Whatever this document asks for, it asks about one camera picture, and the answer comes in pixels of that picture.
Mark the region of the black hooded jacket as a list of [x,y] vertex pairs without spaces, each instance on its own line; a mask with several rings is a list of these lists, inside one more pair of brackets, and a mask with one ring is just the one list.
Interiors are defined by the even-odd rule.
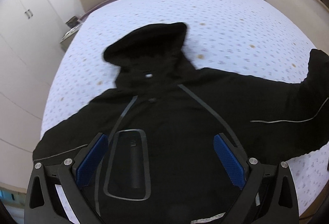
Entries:
[[150,24],[103,54],[119,66],[116,87],[45,132],[33,160],[74,158],[98,133],[101,165],[82,189],[105,223],[190,223],[226,212],[240,191],[213,140],[224,134],[263,164],[328,142],[328,55],[309,53],[300,83],[193,67],[182,52],[186,24]]

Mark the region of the white wardrobe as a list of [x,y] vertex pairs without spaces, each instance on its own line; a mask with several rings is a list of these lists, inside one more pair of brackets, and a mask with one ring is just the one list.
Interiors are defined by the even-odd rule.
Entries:
[[1,185],[27,189],[66,26],[49,0],[1,0]]

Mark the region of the floral quilted bed sheet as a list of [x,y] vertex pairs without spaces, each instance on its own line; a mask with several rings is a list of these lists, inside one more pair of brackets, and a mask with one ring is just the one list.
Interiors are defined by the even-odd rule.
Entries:
[[[116,0],[86,17],[66,51],[49,94],[44,135],[116,87],[120,68],[103,58],[110,45],[144,26],[172,23],[186,24],[182,52],[198,70],[300,83],[308,73],[309,53],[315,49],[264,0]],[[299,207],[301,190],[292,159],[283,162],[291,170]],[[221,223],[228,210],[190,223]]]

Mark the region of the bedside table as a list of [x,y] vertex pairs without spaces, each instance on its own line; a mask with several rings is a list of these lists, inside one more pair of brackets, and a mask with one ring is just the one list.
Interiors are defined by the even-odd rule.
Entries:
[[66,25],[70,28],[70,30],[62,37],[60,41],[60,47],[64,52],[67,51],[74,37],[81,28],[82,21],[77,16],[73,16],[66,22]]

